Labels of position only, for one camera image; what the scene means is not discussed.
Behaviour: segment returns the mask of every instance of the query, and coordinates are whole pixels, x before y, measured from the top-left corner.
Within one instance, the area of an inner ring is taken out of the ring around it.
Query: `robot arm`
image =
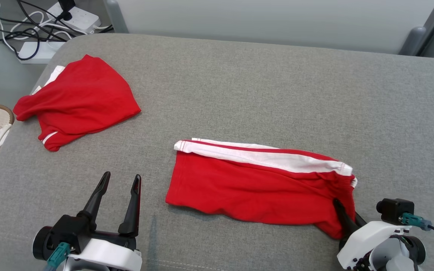
[[[65,271],[140,271],[142,258],[136,250],[136,237],[141,177],[136,175],[134,179],[130,203],[118,233],[96,230],[96,215],[109,181],[110,172],[105,172],[82,211],[76,216],[64,215],[54,226],[43,227],[38,232],[33,241],[33,256],[36,259],[50,259],[55,249],[64,243],[70,248]]]
[[[425,259],[423,243],[405,236],[411,226],[401,223],[403,214],[413,214],[414,204],[404,199],[383,199],[377,204],[383,221],[366,223],[356,214],[356,223],[338,199],[334,208],[343,228],[338,260],[344,269],[357,271],[418,271]]]

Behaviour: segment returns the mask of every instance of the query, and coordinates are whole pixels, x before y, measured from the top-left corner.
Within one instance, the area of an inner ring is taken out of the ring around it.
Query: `red clothing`
[[[210,140],[179,141],[174,149],[178,151],[168,204],[243,221],[315,224],[336,239],[342,233],[333,199],[355,219],[357,181],[350,166],[333,158]]]
[[[38,139],[49,151],[140,111],[125,79],[101,58],[89,55],[68,64],[55,81],[22,97],[14,107],[19,121],[38,117]]]

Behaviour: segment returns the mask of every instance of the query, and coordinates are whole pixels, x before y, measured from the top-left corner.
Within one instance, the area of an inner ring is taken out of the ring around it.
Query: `gray fabric surface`
[[[409,199],[434,222],[434,59],[144,35],[71,40],[43,72],[85,54],[131,86],[142,113],[58,152],[35,118],[14,125],[0,153],[0,270],[40,270],[32,239],[74,215],[112,179],[97,218],[116,231],[129,186],[142,175],[143,270],[340,270],[338,242],[318,228],[245,223],[164,202],[173,144],[200,137],[303,149],[351,165],[357,212],[379,220],[384,197]],[[424,270],[434,270],[434,233]]]

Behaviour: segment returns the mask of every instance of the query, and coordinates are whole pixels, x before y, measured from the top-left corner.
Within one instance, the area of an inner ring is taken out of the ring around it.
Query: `white wall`
[[[131,33],[398,53],[434,0],[118,0]]]

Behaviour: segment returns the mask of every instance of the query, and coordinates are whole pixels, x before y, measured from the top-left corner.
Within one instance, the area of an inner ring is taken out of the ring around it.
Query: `gray floor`
[[[57,0],[27,0],[44,9],[53,6]],[[24,14],[15,0],[0,0],[2,7],[0,15],[6,19],[22,20]],[[88,10],[100,17],[102,26],[110,24],[102,0],[76,0],[77,7]],[[27,12],[37,9],[26,6]],[[13,23],[3,24],[5,30],[10,30]],[[9,41],[19,50],[21,41]],[[19,98],[31,92],[46,65],[21,64],[9,48],[0,42],[0,104],[13,108]]]

